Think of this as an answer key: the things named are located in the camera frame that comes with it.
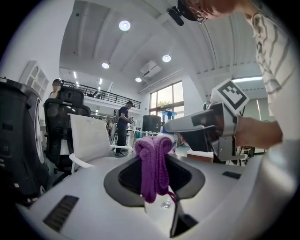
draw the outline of railing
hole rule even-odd
[[[134,104],[134,108],[138,108],[138,109],[140,109],[140,106],[141,106],[141,102],[139,102],[139,101],[135,101],[133,99],[123,97],[123,96],[120,96],[120,95],[117,95],[117,94],[114,94],[111,92],[98,90],[97,88],[92,88],[92,87],[84,86],[84,85],[80,85],[79,87],[77,87],[76,84],[74,84],[72,82],[66,82],[66,81],[63,81],[63,86],[76,88],[76,89],[82,91],[85,96],[88,96],[91,98],[98,98],[98,99],[101,99],[104,101],[114,102],[114,103],[118,103],[121,105],[125,105],[128,101],[131,101]]]

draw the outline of man's pants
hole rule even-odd
[[[125,125],[118,125],[118,146],[125,146],[126,145],[126,128],[127,126]]]

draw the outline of air conditioner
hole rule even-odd
[[[144,77],[152,77],[161,70],[160,66],[155,61],[148,62],[140,72]]]

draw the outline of person's arm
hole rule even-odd
[[[125,114],[121,113],[120,118],[122,118],[122,119],[125,120],[126,122],[129,122],[129,123],[130,123],[130,120],[129,120],[127,117],[125,117]]]
[[[282,131],[276,121],[263,122],[253,118],[239,117],[235,137],[237,146],[269,149],[282,141]]]

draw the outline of white chair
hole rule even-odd
[[[132,147],[110,145],[105,123],[102,120],[70,114],[74,153],[69,157],[73,161],[71,173],[77,169],[100,165],[102,161],[118,161],[107,157],[112,148],[128,149]]]

